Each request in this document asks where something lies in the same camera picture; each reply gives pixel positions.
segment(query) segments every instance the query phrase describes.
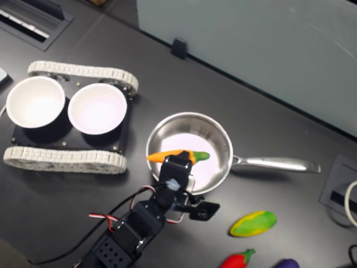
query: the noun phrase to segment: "toy eggplant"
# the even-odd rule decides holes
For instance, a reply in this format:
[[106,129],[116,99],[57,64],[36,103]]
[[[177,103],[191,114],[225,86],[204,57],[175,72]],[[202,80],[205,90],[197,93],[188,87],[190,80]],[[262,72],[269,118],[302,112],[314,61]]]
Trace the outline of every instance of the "toy eggplant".
[[255,253],[254,249],[233,254],[223,262],[220,268],[246,268],[253,253]]
[[299,264],[293,259],[282,260],[274,268],[300,268]]
[[277,222],[274,213],[257,211],[238,220],[230,229],[232,236],[256,236],[272,228]]

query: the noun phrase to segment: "white wall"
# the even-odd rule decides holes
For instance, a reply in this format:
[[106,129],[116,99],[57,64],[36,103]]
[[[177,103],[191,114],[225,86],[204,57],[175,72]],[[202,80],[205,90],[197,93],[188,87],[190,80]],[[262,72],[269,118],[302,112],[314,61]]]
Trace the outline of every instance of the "white wall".
[[140,28],[357,136],[357,6],[345,0],[137,0]]

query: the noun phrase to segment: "white tank track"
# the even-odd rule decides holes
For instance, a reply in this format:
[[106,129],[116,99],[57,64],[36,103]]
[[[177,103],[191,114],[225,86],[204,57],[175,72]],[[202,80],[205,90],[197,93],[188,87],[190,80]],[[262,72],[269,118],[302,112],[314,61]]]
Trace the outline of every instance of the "white tank track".
[[[45,75],[57,80],[70,76],[99,78],[100,82],[119,85],[132,97],[138,92],[138,80],[127,71],[53,61],[35,61],[28,67],[30,76]],[[127,168],[126,158],[109,151],[63,151],[13,146],[6,149],[4,162],[20,169],[35,171],[120,174]]]

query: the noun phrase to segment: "pan handle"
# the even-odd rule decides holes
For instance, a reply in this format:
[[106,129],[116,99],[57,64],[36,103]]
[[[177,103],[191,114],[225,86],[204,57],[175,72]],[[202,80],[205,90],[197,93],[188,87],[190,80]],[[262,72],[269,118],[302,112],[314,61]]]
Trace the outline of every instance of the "pan handle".
[[260,166],[263,168],[280,169],[287,171],[305,172],[305,173],[320,173],[319,164],[286,157],[252,157],[242,158],[236,155],[233,156],[233,166],[250,165]]

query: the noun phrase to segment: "purple eggplant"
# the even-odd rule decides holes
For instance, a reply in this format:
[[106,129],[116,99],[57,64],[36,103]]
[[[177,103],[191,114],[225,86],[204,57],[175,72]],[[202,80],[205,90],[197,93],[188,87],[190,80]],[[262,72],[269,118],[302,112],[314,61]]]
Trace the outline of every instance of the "purple eggplant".
[[296,261],[292,259],[286,259],[279,262],[279,264],[274,266],[274,268],[300,268],[300,266]]

